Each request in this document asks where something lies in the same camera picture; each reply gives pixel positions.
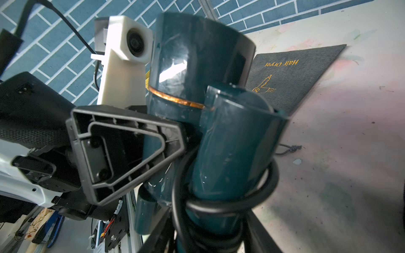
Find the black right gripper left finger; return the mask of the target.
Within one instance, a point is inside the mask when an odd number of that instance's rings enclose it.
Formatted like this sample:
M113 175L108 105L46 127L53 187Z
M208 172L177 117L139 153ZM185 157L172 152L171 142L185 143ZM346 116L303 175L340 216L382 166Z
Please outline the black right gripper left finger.
M173 253L174 226L171 209L168 209L158 222L139 253Z

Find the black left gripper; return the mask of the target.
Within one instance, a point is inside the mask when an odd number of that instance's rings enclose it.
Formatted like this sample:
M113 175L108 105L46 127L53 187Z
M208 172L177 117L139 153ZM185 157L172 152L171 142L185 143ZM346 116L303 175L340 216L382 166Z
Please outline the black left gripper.
M42 195L26 199L73 220L109 220L119 197L186 151L180 122L133 110L78 106L66 127L77 169L71 148L39 149L27 143L15 144L26 154L13 157L11 168L20 191L25 187L25 192Z

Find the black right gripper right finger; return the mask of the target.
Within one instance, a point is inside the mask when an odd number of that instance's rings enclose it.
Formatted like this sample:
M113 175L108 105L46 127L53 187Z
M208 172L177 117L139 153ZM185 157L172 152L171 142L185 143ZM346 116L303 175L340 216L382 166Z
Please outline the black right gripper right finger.
M282 253L279 246L250 210L244 221L244 251L246 253Z

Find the grey bag drawstring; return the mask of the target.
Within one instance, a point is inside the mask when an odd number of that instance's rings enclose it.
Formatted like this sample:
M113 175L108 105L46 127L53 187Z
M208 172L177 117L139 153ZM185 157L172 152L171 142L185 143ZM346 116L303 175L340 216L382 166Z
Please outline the grey bag drawstring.
M279 146L286 148L286 150L283 152L276 152L275 155L277 156L284 156L289 153L295 153L303 148L302 145L286 145L281 143L279 144Z

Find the grey hair dryer bag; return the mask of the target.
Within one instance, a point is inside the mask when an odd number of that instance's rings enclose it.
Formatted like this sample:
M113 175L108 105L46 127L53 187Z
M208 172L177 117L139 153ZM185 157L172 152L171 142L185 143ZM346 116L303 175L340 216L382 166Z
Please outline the grey hair dryer bag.
M291 116L346 47L342 44L258 54L245 88L263 96L275 110Z

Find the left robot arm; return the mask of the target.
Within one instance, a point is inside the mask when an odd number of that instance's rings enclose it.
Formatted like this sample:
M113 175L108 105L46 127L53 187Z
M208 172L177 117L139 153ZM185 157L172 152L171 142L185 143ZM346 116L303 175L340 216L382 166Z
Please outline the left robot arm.
M28 72L3 82L1 139L29 153L11 161L26 186L1 189L29 200L49 190L55 196L45 205L75 220L109 219L135 188L170 205L186 137L181 124L149 114L153 45L153 32L126 16L96 21L91 52L103 66L96 105L74 106Z

